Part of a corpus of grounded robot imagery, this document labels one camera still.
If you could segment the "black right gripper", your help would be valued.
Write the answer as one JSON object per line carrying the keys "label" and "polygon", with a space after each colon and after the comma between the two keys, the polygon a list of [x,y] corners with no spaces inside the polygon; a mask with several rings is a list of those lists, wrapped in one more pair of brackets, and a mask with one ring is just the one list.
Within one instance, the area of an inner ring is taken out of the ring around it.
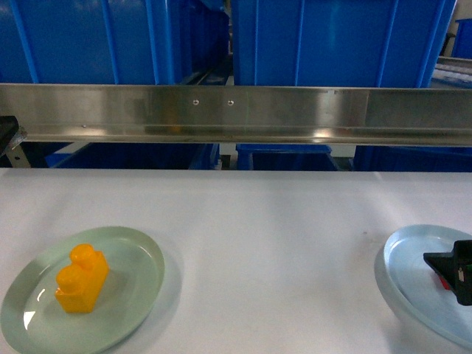
{"label": "black right gripper", "polygon": [[426,264],[443,277],[460,305],[471,305],[471,240],[458,240],[449,252],[426,252]]}

